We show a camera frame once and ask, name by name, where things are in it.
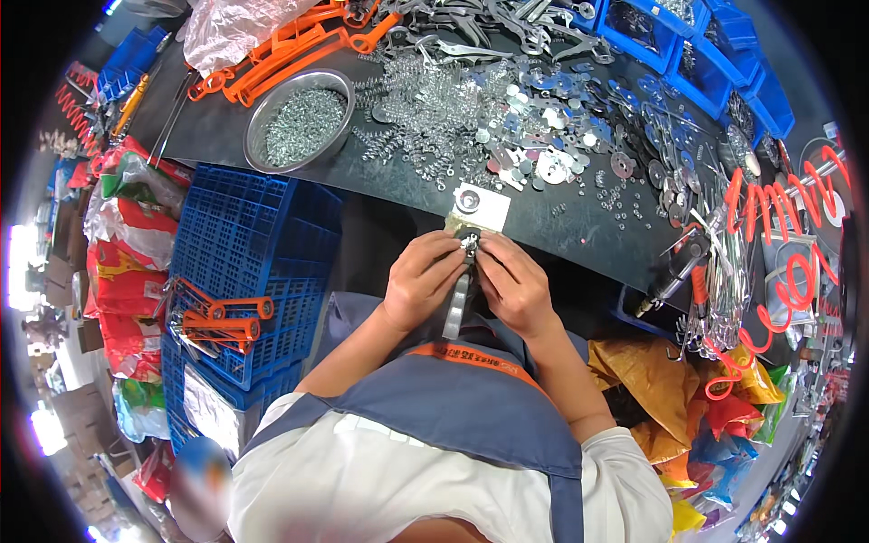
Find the orange apron trim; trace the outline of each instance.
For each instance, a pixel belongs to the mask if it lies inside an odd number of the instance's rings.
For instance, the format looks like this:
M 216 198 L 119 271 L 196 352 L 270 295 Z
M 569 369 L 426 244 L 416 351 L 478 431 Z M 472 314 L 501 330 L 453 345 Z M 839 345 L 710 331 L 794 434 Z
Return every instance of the orange apron trim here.
M 502 358 L 498 358 L 497 356 L 483 353 L 475 348 L 446 342 L 426 343 L 425 345 L 420 345 L 410 351 L 408 354 L 424 354 L 444 361 L 461 362 L 462 364 L 470 364 L 471 366 L 477 366 L 478 368 L 489 368 L 503 374 L 512 375 L 520 381 L 524 381 L 536 388 L 541 392 L 541 394 L 546 396 L 549 401 L 552 401 L 552 399 L 549 398 L 549 395 L 543 392 L 543 389 L 537 384 L 537 381 L 532 379 L 531 375 L 525 371 L 525 368 L 513 364 L 512 362 L 508 362 Z

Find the blue apron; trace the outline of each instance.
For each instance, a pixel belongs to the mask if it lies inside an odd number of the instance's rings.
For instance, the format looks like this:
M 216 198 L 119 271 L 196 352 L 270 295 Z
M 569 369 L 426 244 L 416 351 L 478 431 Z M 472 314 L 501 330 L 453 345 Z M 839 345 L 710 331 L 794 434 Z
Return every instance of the blue apron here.
M 315 359 L 331 352 L 380 302 L 367 295 L 332 294 Z M 450 342 L 458 356 L 487 354 L 536 378 L 534 361 L 518 335 L 500 321 L 468 317 L 459 340 Z M 554 542 L 581 543 L 582 451 L 564 418 L 540 390 L 508 373 L 410 352 L 440 332 L 436 321 L 427 322 L 399 346 L 394 359 L 340 396 L 303 395 L 257 434 L 242 456 L 278 435 L 313 425 L 329 411 L 356 414 L 434 447 L 545 473 Z M 424 337 L 429 333 L 435 335 Z M 587 360 L 584 340 L 571 339 Z

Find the black table surface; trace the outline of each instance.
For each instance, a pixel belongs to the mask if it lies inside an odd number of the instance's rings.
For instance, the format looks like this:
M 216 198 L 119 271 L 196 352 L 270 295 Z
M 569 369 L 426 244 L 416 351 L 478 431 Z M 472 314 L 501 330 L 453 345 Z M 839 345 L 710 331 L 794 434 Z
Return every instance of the black table surface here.
M 493 38 L 493 49 L 513 48 L 518 53 L 518 46 L 505 36 Z M 626 77 L 641 100 L 645 96 L 636 88 L 635 82 L 646 73 L 653 73 L 627 55 L 616 56 L 616 62 L 608 66 L 596 64 L 590 57 L 579 56 L 564 61 L 564 70 L 569 70 L 568 66 L 579 62 L 591 62 L 594 66 L 592 76 L 598 77 L 604 84 L 615 76 Z M 339 50 L 311 67 L 339 70 L 353 81 L 382 74 L 379 64 L 360 60 L 352 50 Z M 163 52 L 163 66 L 150 84 L 130 127 L 130 134 L 146 149 L 151 149 L 155 144 L 169 117 L 176 90 L 186 71 L 182 46 L 172 43 Z M 685 111 L 710 134 L 717 136 L 721 133 L 719 124 L 686 98 L 667 100 L 671 111 L 676 111 L 680 104 L 684 104 Z M 199 102 L 186 102 L 163 157 L 187 163 L 206 162 L 250 169 L 242 152 L 242 138 L 254 108 L 230 103 L 222 93 L 205 96 Z M 359 125 L 366 130 L 385 128 L 385 125 L 376 123 L 365 125 L 361 111 L 355 113 L 351 125 Z M 698 143 L 715 143 L 712 136 L 703 133 L 698 134 L 696 139 Z M 419 178 L 410 162 L 402 162 L 397 158 L 386 164 L 382 161 L 364 162 L 361 159 L 364 151 L 362 142 L 351 135 L 343 149 L 328 164 L 291 175 L 436 215 L 446 216 L 452 209 L 453 190 L 460 184 L 458 174 L 446 180 L 446 190 L 438 192 L 433 183 Z M 638 182 L 629 182 L 627 191 L 622 191 L 624 207 L 621 211 L 627 212 L 627 219 L 623 221 L 625 229 L 619 230 L 620 221 L 615 219 L 617 209 L 603 209 L 596 198 L 598 190 L 594 186 L 594 172 L 600 169 L 606 172 L 608 189 L 620 182 L 610 168 L 610 155 L 590 153 L 589 157 L 591 163 L 582 175 L 586 183 L 584 196 L 578 195 L 576 182 L 547 185 L 542 192 L 531 189 L 530 183 L 522 192 L 505 186 L 502 194 L 510 196 L 512 201 L 504 234 L 646 292 L 653 279 L 653 266 L 661 263 L 660 253 L 675 242 L 680 230 L 672 228 L 668 220 L 655 214 L 657 192 L 649 183 L 640 185 Z M 711 162 L 708 151 L 704 153 L 704 159 Z M 697 164 L 696 171 L 702 182 L 712 180 L 712 173 L 701 164 Z M 640 194 L 639 200 L 635 199 L 634 193 Z M 633 215 L 634 202 L 640 205 L 641 220 Z M 553 216 L 552 208 L 562 203 L 566 205 L 565 213 Z M 652 225 L 651 229 L 646 229 L 646 223 Z M 669 303 L 687 311 L 690 287 L 683 285 Z

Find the white t-shirt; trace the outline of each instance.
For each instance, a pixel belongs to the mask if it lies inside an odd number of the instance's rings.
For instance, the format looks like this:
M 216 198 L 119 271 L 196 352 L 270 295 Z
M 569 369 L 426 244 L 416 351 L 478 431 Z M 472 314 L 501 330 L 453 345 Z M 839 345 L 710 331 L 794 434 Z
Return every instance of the white t-shirt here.
M 257 432 L 302 394 L 276 400 Z M 586 543 L 667 541 L 667 491 L 630 432 L 582 443 Z M 431 517 L 466 520 L 494 543 L 552 541 L 547 476 L 426 445 L 353 414 L 266 441 L 233 468 L 229 530 L 238 543 L 383 543 Z

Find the red coiled spring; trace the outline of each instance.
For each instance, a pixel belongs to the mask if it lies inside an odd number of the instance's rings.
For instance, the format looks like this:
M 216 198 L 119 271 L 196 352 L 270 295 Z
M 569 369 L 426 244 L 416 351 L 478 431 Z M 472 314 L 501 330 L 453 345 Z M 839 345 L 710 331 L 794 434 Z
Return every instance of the red coiled spring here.
M 845 168 L 845 165 L 836 155 L 836 153 L 829 147 L 824 146 L 821 150 L 821 158 L 823 160 L 832 160 L 839 167 L 839 171 L 842 172 L 842 176 L 845 177 L 845 182 L 848 184 L 848 188 L 851 187 L 851 179 L 848 177 L 848 171 Z M 836 216 L 836 204 L 833 199 L 833 181 L 830 176 L 826 177 L 826 185 L 821 181 L 820 175 L 815 170 L 814 166 L 806 161 L 803 164 L 806 172 L 811 175 L 815 184 L 811 187 L 811 199 L 809 198 L 809 191 L 806 187 L 803 186 L 801 182 L 799 182 L 799 178 L 790 174 L 787 178 L 788 183 L 794 185 L 802 196 L 802 200 L 804 205 L 806 206 L 806 210 L 808 211 L 809 216 L 812 218 L 812 221 L 816 226 L 820 226 L 820 206 L 818 204 L 818 194 L 815 190 L 815 187 L 818 187 L 820 190 L 821 199 L 827 206 L 827 209 L 830 209 L 830 213 L 833 217 Z M 727 232 L 730 234 L 735 234 L 736 230 L 739 226 L 735 223 L 735 216 L 740 204 L 740 189 L 742 187 L 742 170 L 737 169 L 733 172 L 733 179 L 730 181 L 730 185 L 727 187 L 727 192 L 725 193 L 725 202 L 727 204 Z M 746 199 L 746 206 L 740 212 L 740 219 L 742 217 L 746 218 L 746 239 L 752 240 L 754 238 L 754 229 L 755 229 L 755 219 L 757 218 L 757 209 L 755 208 L 756 201 L 760 202 L 760 213 L 763 220 L 763 229 L 764 229 L 764 242 L 766 245 L 772 244 L 772 225 L 770 222 L 770 212 L 769 212 L 769 204 L 770 200 L 772 200 L 772 204 L 775 207 L 775 213 L 779 218 L 779 224 L 782 225 L 781 229 L 781 237 L 782 241 L 787 243 L 788 241 L 788 233 L 787 229 L 784 228 L 786 225 L 785 221 L 785 212 L 787 212 L 787 216 L 791 219 L 791 225 L 794 228 L 794 232 L 802 231 L 802 227 L 799 224 L 799 216 L 797 215 L 796 209 L 793 206 L 793 202 L 787 194 L 785 193 L 785 189 L 781 186 L 781 183 L 774 182 L 772 185 L 768 185 L 765 187 L 760 187 L 756 183 L 748 184 L 748 197 Z M 791 318 L 793 317 L 794 311 L 803 311 L 807 309 L 812 304 L 812 299 L 814 299 L 814 283 L 815 278 L 819 270 L 815 268 L 814 265 L 814 257 L 817 257 L 821 263 L 821 266 L 826 271 L 827 275 L 830 276 L 830 280 L 833 281 L 833 284 L 839 285 L 839 278 L 836 274 L 833 273 L 833 270 L 830 269 L 830 265 L 827 263 L 824 256 L 821 254 L 820 249 L 817 245 L 812 245 L 812 261 L 807 260 L 803 255 L 793 255 L 788 259 L 787 265 L 785 268 L 785 277 L 787 280 L 787 287 L 785 287 L 780 282 L 775 285 L 775 293 L 778 295 L 779 299 L 785 307 L 787 307 L 787 320 L 782 326 L 775 326 L 773 324 L 772 319 L 769 316 L 769 312 L 766 310 L 764 306 L 758 306 L 758 317 L 760 318 L 760 322 L 766 327 L 769 331 L 769 335 L 766 339 L 766 344 L 763 347 L 757 347 L 754 345 L 751 336 L 744 328 L 740 328 L 740 341 L 743 345 L 746 346 L 746 349 L 752 354 L 751 359 L 744 366 L 737 364 L 733 358 L 727 353 L 722 353 L 719 351 L 708 338 L 704 339 L 706 345 L 712 349 L 714 353 L 718 355 L 721 361 L 724 363 L 726 371 L 728 375 L 722 377 L 716 377 L 715 379 L 710 380 L 706 384 L 706 397 L 710 400 L 721 400 L 722 398 L 727 397 L 730 394 L 731 390 L 733 390 L 734 382 L 738 382 L 742 379 L 742 372 L 748 371 L 751 369 L 752 364 L 754 364 L 754 358 L 757 353 L 766 352 L 769 349 L 770 345 L 773 344 L 773 333 L 780 334 L 787 330 L 787 327 L 791 324 Z M 796 281 L 793 279 L 793 270 L 799 266 L 803 273 L 808 278 L 806 281 L 806 292 L 800 293 Z M 725 382 L 727 383 L 727 389 L 723 394 L 712 394 L 710 392 L 710 388 L 715 386 L 718 383 Z
M 78 63 L 73 63 L 66 75 L 75 78 L 76 84 L 82 87 L 96 82 L 93 72 Z M 64 83 L 57 89 L 55 98 L 57 98 L 57 105 L 61 106 L 61 111 L 66 114 L 67 119 L 70 119 L 70 126 L 76 132 L 87 156 L 91 157 L 100 152 L 99 141 L 90 133 L 90 120 L 84 116 L 84 108 L 76 102 L 73 91 L 77 92 L 75 89 L 71 89 L 67 83 Z

